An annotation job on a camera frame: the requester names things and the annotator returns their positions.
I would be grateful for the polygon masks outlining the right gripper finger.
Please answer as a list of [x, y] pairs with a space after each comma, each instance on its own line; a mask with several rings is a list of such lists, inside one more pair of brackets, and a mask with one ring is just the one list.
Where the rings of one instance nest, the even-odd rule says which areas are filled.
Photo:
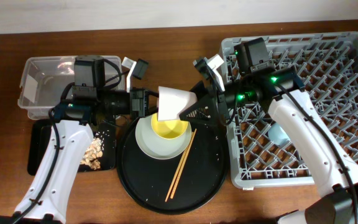
[[218, 111], [214, 98], [209, 94], [201, 97], [196, 103], [179, 114], [182, 121], [189, 121], [207, 126], [218, 125]]
[[196, 83], [191, 89], [190, 92], [194, 93], [198, 100], [202, 99], [204, 96], [213, 96], [210, 86], [205, 86], [203, 81]]

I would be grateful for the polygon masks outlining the pink cup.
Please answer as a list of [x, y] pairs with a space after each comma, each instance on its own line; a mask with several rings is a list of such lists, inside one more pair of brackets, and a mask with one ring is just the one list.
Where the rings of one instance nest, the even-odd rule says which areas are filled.
[[179, 114], [198, 101], [195, 93], [160, 86], [158, 88], [158, 121], [180, 119]]

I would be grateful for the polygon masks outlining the yellow bowl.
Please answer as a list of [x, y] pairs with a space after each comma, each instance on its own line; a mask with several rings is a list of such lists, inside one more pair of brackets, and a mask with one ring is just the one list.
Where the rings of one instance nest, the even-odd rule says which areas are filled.
[[164, 139], [176, 139], [187, 130], [189, 122], [181, 120], [159, 121], [158, 114], [151, 117], [151, 127], [156, 135]]

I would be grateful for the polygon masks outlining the grey plate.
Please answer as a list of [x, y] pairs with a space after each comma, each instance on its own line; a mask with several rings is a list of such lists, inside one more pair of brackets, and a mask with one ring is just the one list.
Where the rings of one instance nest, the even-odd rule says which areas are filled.
[[142, 152], [154, 159], [172, 159], [180, 155], [191, 140], [191, 125], [175, 139], [164, 139], [152, 130], [152, 117], [140, 118], [135, 127], [135, 140]]

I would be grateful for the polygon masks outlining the blue cup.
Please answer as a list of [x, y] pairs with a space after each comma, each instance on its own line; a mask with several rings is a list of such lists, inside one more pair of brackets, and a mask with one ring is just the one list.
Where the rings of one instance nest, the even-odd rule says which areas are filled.
[[268, 130], [268, 138], [278, 146], [282, 146], [290, 140], [287, 133], [278, 123], [274, 123]]

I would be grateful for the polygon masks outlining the peanut shells and rice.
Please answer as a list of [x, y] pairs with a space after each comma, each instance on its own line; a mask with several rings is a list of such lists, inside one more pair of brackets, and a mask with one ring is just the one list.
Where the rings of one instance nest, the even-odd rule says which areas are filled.
[[94, 138], [82, 157], [80, 164], [92, 170], [101, 170], [101, 161], [104, 154], [104, 143], [100, 138]]

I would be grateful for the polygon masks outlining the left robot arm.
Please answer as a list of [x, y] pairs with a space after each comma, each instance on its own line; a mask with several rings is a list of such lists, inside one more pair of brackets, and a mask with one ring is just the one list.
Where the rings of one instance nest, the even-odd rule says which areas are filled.
[[149, 96], [159, 96], [144, 88], [116, 91], [73, 86], [72, 90], [71, 99], [63, 91], [59, 104], [48, 112], [51, 133], [36, 175], [12, 216], [0, 215], [0, 223], [65, 223], [80, 161], [94, 139], [92, 127], [99, 124], [97, 116], [144, 117]]

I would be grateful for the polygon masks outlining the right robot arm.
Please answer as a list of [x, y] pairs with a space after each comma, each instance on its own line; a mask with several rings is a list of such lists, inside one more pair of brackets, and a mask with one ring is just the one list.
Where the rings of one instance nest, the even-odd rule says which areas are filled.
[[358, 223], [358, 164], [320, 118], [294, 68], [248, 73], [220, 93], [233, 109], [259, 102], [287, 134], [318, 188], [317, 202], [275, 223]]

